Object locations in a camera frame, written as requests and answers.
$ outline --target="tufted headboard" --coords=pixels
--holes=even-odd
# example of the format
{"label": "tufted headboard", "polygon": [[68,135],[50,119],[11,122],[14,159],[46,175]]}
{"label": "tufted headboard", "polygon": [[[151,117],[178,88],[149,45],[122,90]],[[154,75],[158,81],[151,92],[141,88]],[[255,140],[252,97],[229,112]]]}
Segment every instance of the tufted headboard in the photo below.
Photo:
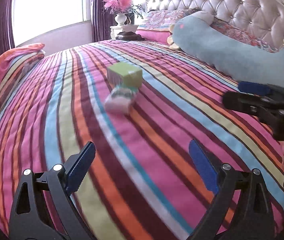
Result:
{"label": "tufted headboard", "polygon": [[146,0],[148,10],[200,7],[217,18],[279,48],[284,39],[284,3],[280,0]]}

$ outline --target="pink artificial flower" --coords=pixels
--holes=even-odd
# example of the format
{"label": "pink artificial flower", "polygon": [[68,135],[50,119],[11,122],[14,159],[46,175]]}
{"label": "pink artificial flower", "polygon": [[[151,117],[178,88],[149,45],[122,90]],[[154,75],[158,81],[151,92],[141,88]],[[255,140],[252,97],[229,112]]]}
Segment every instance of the pink artificial flower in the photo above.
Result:
{"label": "pink artificial flower", "polygon": [[114,9],[120,9],[119,2],[117,0],[103,0],[105,2],[104,8],[108,9],[111,8]]}
{"label": "pink artificial flower", "polygon": [[118,0],[121,11],[125,12],[131,5],[133,0]]}

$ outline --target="blue gripper pad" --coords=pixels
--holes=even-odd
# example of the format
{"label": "blue gripper pad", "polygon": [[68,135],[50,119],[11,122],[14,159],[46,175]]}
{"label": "blue gripper pad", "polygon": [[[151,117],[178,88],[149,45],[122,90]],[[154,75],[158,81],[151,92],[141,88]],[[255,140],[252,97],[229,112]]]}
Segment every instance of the blue gripper pad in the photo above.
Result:
{"label": "blue gripper pad", "polygon": [[219,191],[218,174],[196,140],[189,143],[189,154],[205,187],[216,195]]}
{"label": "blue gripper pad", "polygon": [[238,84],[238,89],[243,93],[254,94],[258,96],[266,96],[271,93],[268,85],[241,81]]}
{"label": "blue gripper pad", "polygon": [[66,166],[68,166],[69,161],[74,162],[74,164],[69,170],[67,170],[66,168],[65,191],[68,196],[70,196],[73,192],[76,192],[79,189],[94,158],[95,145],[92,142],[88,142],[83,147],[80,153],[70,156],[69,159],[66,161]]}

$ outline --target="stuffed animal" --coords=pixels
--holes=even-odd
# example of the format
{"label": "stuffed animal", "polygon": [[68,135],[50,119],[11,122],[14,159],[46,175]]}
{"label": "stuffed animal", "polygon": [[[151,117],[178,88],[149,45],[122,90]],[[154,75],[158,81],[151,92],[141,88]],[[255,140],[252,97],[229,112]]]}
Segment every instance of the stuffed animal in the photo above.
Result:
{"label": "stuffed animal", "polygon": [[[214,21],[214,16],[212,14],[210,14],[209,12],[205,12],[205,11],[198,11],[196,13],[191,14],[190,16],[197,17],[197,18],[205,21],[208,25],[211,25]],[[172,24],[169,28],[170,33],[172,33],[172,34],[173,34],[174,26],[175,26],[175,24]],[[181,50],[181,48],[174,43],[173,35],[171,35],[167,38],[167,43],[170,45],[169,48],[171,50]]]}
{"label": "stuffed animal", "polygon": [[234,40],[213,29],[212,18],[197,12],[180,19],[173,28],[171,46],[181,48],[235,81],[284,87],[284,47],[269,53]]}

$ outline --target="pink pillow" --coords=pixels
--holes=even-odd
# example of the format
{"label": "pink pillow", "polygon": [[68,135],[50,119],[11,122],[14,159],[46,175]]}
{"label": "pink pillow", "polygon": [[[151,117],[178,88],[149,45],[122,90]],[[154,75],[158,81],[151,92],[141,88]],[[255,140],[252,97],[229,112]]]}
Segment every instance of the pink pillow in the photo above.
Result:
{"label": "pink pillow", "polygon": [[171,35],[169,31],[170,25],[198,11],[200,11],[199,8],[148,12],[144,22],[138,26],[136,34],[140,34],[146,40],[167,45],[167,38]]}

